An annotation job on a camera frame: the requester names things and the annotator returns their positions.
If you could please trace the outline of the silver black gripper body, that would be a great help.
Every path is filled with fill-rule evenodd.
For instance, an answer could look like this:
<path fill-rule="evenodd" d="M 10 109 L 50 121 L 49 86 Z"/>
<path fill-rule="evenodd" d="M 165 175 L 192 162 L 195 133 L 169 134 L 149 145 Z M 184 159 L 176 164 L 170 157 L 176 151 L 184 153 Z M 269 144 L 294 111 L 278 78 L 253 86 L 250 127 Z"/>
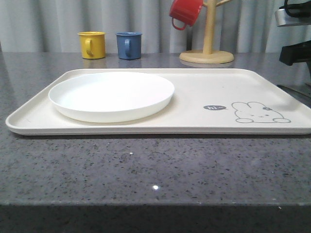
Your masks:
<path fill-rule="evenodd" d="M 311 1 L 285 0 L 275 11 L 278 27 L 302 26 L 311 24 Z"/>

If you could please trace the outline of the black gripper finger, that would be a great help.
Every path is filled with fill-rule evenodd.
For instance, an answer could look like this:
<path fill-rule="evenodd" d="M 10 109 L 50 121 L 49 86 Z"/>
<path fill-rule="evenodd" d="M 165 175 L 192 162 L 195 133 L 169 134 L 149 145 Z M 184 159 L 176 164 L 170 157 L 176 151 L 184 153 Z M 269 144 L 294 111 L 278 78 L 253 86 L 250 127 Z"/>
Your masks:
<path fill-rule="evenodd" d="M 293 63 L 311 61 L 311 42 L 306 41 L 290 46 L 283 46 L 279 60 L 288 66 Z"/>

